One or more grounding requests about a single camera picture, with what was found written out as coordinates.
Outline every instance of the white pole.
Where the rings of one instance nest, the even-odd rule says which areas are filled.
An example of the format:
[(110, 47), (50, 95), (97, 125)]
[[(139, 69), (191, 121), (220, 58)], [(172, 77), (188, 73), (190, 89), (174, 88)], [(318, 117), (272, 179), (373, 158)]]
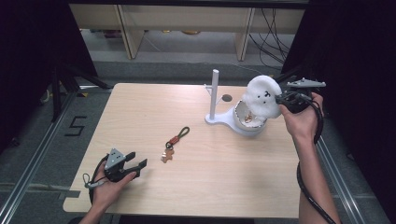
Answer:
[(215, 118), (215, 111), (216, 111), (216, 101), (218, 98), (218, 84), (219, 84), (219, 70), (213, 69), (213, 76), (212, 76), (212, 92), (210, 94), (210, 119)]

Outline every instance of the wooden table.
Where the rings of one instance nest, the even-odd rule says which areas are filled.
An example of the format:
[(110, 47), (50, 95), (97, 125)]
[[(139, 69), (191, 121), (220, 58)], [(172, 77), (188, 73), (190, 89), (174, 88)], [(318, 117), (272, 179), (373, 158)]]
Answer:
[[(219, 86), (216, 113), (241, 99), (246, 87)], [(283, 117), (270, 119), (254, 137), (225, 125), (209, 125), (210, 96), (204, 86), (118, 84), (93, 134), (67, 198), (66, 212), (91, 207), (82, 175), (111, 148), (136, 152), (125, 168), (148, 159), (141, 176), (130, 183), (108, 213), (198, 217), (297, 217), (300, 189), (298, 158)], [(180, 130), (190, 132), (174, 145), (172, 161), (163, 163), (164, 145)]]

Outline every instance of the white object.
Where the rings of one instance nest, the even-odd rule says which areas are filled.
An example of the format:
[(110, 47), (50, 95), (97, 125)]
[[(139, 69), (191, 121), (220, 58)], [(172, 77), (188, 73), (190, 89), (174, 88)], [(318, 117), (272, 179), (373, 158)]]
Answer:
[(219, 85), (219, 70), (213, 69), (213, 76), (212, 76), (212, 86), (210, 89), (212, 92), (210, 93), (211, 100), (210, 100), (210, 119), (215, 118), (215, 111), (216, 111), (216, 101), (218, 97), (218, 85)]
[(239, 101), (233, 110), (233, 121), (238, 128), (255, 132), (264, 127), (266, 120), (257, 119), (256, 115), (250, 112), (245, 102)]
[(230, 127), (234, 132), (244, 135), (246, 137), (254, 137), (263, 130), (264, 125), (262, 125), (258, 129), (249, 130), (249, 131), (241, 129), (238, 125), (236, 125), (235, 119), (233, 118), (234, 111), (235, 111), (235, 107), (233, 106), (226, 113), (216, 114), (214, 119), (210, 119), (209, 115), (207, 114), (205, 116), (205, 121), (206, 121), (206, 123), (212, 124), (212, 125), (213, 124), (226, 125), (226, 126)]
[(250, 111), (262, 121), (276, 119), (280, 115), (275, 96), (282, 93), (273, 78), (261, 75), (254, 77), (247, 84), (247, 91), (242, 96)]

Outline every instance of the black cable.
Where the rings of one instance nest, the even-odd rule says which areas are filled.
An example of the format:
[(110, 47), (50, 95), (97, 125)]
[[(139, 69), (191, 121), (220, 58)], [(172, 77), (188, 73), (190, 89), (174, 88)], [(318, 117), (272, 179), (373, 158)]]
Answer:
[[(99, 167), (102, 165), (102, 162), (106, 161), (107, 159), (108, 159), (108, 154), (99, 161), (98, 165), (95, 168), (95, 171), (93, 172), (92, 180), (91, 180), (90, 184), (94, 184), (94, 183), (98, 182), (99, 180), (105, 178), (105, 176), (104, 176), (104, 177), (100, 178), (99, 180), (95, 181), (95, 178), (99, 171)], [(91, 201), (91, 203), (93, 202), (93, 189), (90, 189), (90, 201)]]
[(252, 35), (249, 35), (250, 39), (253, 41), (253, 43), (256, 45), (256, 47), (260, 50), (260, 52), (264, 52), (265, 54), (267, 54), (268, 56), (270, 56), (271, 58), (277, 60), (279, 63), (283, 63), (283, 61), (279, 58), (277, 58), (273, 53), (271, 53), (270, 51), (268, 51), (267, 49), (264, 49), (262, 47), (263, 44), (259, 44), (256, 42), (256, 40), (253, 38)]
[(300, 186), (301, 192), (304, 194), (305, 198), (311, 203), (311, 205), (317, 210), (320, 215), (327, 221), (329, 224), (335, 224), (334, 220), (327, 214), (322, 207), (312, 198), (311, 194), (308, 192), (308, 189), (306, 188), (302, 175), (301, 175), (301, 169), (300, 169), (300, 163), (297, 165), (297, 182)]
[[(268, 31), (269, 31), (268, 34), (267, 34), (267, 36), (265, 37), (265, 39), (264, 39), (263, 41), (267, 44), (267, 46), (269, 46), (269, 47), (271, 47), (271, 48), (273, 48), (273, 49), (278, 49), (279, 52), (280, 52), (280, 54), (282, 55), (283, 60), (285, 60), (285, 59), (286, 59), (286, 55), (285, 55), (285, 52), (286, 52), (286, 51), (282, 49), (282, 47), (280, 46), (280, 44), (283, 45), (283, 46), (284, 46), (285, 48), (287, 48), (287, 49), (289, 49), (289, 48), (288, 48), (288, 47), (279, 39), (279, 37), (277, 36), (277, 30), (276, 30), (276, 9), (273, 8), (273, 19), (272, 19), (271, 25), (270, 25), (269, 21), (267, 20), (267, 18), (266, 18), (266, 16), (265, 16), (265, 13), (264, 13), (264, 10), (263, 10), (263, 9), (262, 9), (262, 15), (263, 15), (263, 17), (264, 17), (264, 19), (265, 19), (265, 22), (267, 23)], [(272, 37), (273, 37), (273, 39), (275, 40), (275, 42), (276, 42), (276, 44), (277, 44), (277, 48), (274, 47), (274, 46), (272, 46), (272, 45), (270, 45), (270, 44), (268, 44), (268, 43), (266, 42), (266, 39), (267, 39), (267, 37), (268, 37), (269, 34), (271, 34)]]
[[(316, 144), (320, 138), (321, 132), (323, 130), (323, 115), (321, 113), (320, 105), (318, 102), (310, 100), (307, 96), (296, 93), (296, 97), (303, 99), (309, 106), (312, 106), (315, 110), (315, 114), (317, 115), (318, 118), (318, 124), (317, 124), (317, 130), (314, 136), (314, 143)], [(300, 169), (300, 163), (297, 165), (297, 182), (300, 186), (300, 189), (302, 193), (304, 194), (305, 198), (309, 201), (309, 203), (315, 208), (315, 210), (318, 211), (318, 213), (329, 223), (329, 224), (335, 224), (334, 220), (327, 214), (322, 207), (314, 200), (314, 198), (311, 196), (309, 193), (308, 189), (306, 188), (302, 175), (301, 175), (301, 169)]]

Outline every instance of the wire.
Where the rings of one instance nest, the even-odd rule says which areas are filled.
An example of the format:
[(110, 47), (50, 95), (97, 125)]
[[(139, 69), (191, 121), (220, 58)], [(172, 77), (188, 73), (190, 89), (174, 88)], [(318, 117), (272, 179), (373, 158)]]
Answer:
[[(98, 174), (99, 167), (100, 167), (100, 165), (102, 164), (102, 162), (107, 161), (107, 159), (108, 159), (108, 154), (107, 154), (105, 157), (103, 157), (103, 158), (99, 161), (98, 165), (97, 165), (96, 168), (95, 168), (95, 171), (93, 172), (92, 180), (91, 180), (90, 184), (94, 184), (94, 183), (95, 183), (95, 178), (96, 178), (96, 176), (97, 176), (97, 174)], [(91, 201), (91, 203), (92, 203), (92, 202), (93, 202), (93, 189), (89, 189), (89, 194), (90, 194), (90, 201)]]
[(287, 47), (287, 46), (279, 39), (279, 37), (277, 36), (277, 29), (276, 29), (276, 9), (273, 8), (273, 9), (272, 9), (272, 12), (273, 12), (273, 19), (272, 19), (272, 21), (271, 21), (271, 25), (270, 25), (269, 21), (267, 20), (267, 18), (266, 18), (266, 16), (265, 16), (265, 13), (264, 13), (264, 10), (263, 10), (263, 9), (262, 9), (262, 16), (264, 17), (265, 22), (267, 23), (267, 26), (268, 26), (268, 31), (269, 31), (269, 32), (268, 32), (268, 34), (267, 34), (267, 37), (268, 37), (269, 34), (272, 35), (272, 37), (274, 38), (274, 40), (275, 40), (275, 42), (276, 42), (276, 44), (277, 44), (277, 48), (274, 47), (274, 46), (272, 46), (272, 45), (270, 45), (270, 44), (268, 44), (268, 43), (266, 42), (267, 37), (265, 37), (264, 42), (265, 42), (269, 47), (274, 48), (274, 49), (278, 49), (278, 50), (280, 51), (280, 54), (282, 55), (282, 58), (285, 60), (285, 59), (286, 59), (285, 53), (287, 53), (287, 52), (286, 52), (285, 50), (283, 50), (282, 47), (281, 47), (280, 45), (283, 45), (286, 49), (290, 49), (290, 48)]
[(302, 175), (301, 175), (301, 169), (300, 169), (300, 163), (297, 165), (297, 182), (300, 186), (301, 192), (304, 194), (306, 199), (311, 203), (311, 205), (315, 208), (315, 210), (320, 213), (320, 215), (329, 223), (329, 224), (335, 224), (334, 220), (327, 214), (322, 207), (312, 198), (311, 194), (309, 193), (308, 189), (306, 188)]
[(270, 65), (266, 64), (266, 63), (262, 60), (262, 53), (267, 54), (268, 56), (270, 56), (271, 58), (275, 59), (275, 60), (278, 61), (279, 63), (282, 63), (282, 64), (283, 64), (283, 61), (282, 61), (281, 59), (277, 58), (273, 53), (271, 53), (271, 52), (268, 51), (267, 49), (264, 49), (264, 48), (262, 47), (263, 44), (260, 45), (259, 43), (257, 43), (256, 40), (253, 38), (253, 36), (252, 36), (251, 34), (249, 34), (249, 37), (250, 37), (250, 39), (253, 41), (253, 43), (256, 45), (256, 47), (260, 50), (259, 56), (260, 56), (260, 61), (262, 62), (262, 64), (264, 64), (264, 65), (267, 66), (267, 67), (270, 67), (270, 68), (273, 68), (273, 69), (276, 69), (276, 70), (280, 70), (279, 68), (276, 68), (276, 67), (273, 67), (273, 66), (270, 66)]
[(315, 137), (314, 137), (314, 143), (316, 144), (320, 138), (322, 131), (323, 131), (323, 115), (321, 113), (320, 106), (316, 101), (307, 100), (304, 97), (300, 97), (300, 98), (304, 99), (310, 106), (312, 106), (315, 110), (316, 115), (317, 115), (318, 124), (317, 124), (317, 131), (316, 131)]

